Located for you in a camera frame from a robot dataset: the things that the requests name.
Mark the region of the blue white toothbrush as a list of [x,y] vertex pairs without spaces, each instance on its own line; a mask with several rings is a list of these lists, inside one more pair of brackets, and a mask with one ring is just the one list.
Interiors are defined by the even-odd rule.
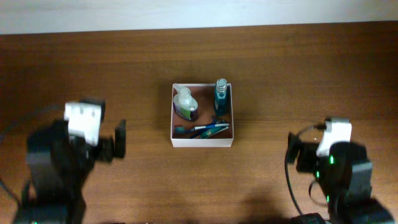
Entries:
[[219,124],[209,124],[209,125],[204,125],[204,126],[195,126],[191,129],[186,129],[183,126],[176,126],[174,127],[174,133],[177,134],[187,134],[187,133],[192,133],[201,129],[211,129],[211,128],[217,128],[217,127],[228,127],[229,123],[219,123]]

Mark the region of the blue disposable razor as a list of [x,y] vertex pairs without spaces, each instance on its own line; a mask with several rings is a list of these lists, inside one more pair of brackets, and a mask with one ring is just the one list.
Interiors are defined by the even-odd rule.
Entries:
[[[211,119],[212,119],[212,122],[210,123],[210,125],[212,125],[212,124],[228,123],[227,120],[225,120],[225,119],[223,119],[223,118],[220,118],[220,117],[218,117],[218,116],[216,116],[216,115],[212,115],[212,116],[211,116]],[[210,129],[210,128],[205,128],[205,129],[201,129],[201,130],[197,131],[193,136],[190,136],[190,139],[194,139],[194,138],[200,136],[201,134],[207,132],[209,129]]]

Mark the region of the clear soap pump bottle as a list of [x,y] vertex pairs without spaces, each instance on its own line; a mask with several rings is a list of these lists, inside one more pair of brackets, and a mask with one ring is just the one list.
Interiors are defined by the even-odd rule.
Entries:
[[177,115],[187,121],[196,121],[198,119],[198,103],[191,94],[188,87],[173,84],[177,94],[173,97],[174,111]]

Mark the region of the teal mouthwash bottle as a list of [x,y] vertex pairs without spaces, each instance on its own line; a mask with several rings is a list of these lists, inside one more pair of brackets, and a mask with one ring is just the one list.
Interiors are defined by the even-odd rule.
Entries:
[[228,82],[220,78],[215,84],[215,115],[223,116],[228,112]]

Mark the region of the teal toothpaste tube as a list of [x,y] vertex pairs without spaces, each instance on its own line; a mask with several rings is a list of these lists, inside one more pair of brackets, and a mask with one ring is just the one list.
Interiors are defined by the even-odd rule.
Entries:
[[227,129],[229,129],[229,126],[218,126],[215,128],[211,128],[211,129],[205,131],[204,133],[200,134],[198,139],[207,139],[207,138],[212,137],[222,131],[226,131]]

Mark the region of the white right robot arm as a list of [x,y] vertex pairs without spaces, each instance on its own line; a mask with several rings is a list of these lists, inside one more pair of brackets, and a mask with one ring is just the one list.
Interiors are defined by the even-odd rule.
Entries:
[[284,165],[314,176],[325,196],[329,219],[303,213],[291,223],[394,223],[391,212],[372,197],[373,163],[366,147],[351,140],[352,124],[345,118],[327,118],[288,134]]

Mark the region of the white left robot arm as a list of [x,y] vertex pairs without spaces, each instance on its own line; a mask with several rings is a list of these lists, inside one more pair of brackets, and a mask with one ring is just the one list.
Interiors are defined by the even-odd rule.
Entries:
[[82,188],[95,162],[126,155],[126,120],[114,136],[100,137],[104,101],[65,103],[62,119],[27,138],[30,181],[22,191],[14,223],[81,223],[86,210]]

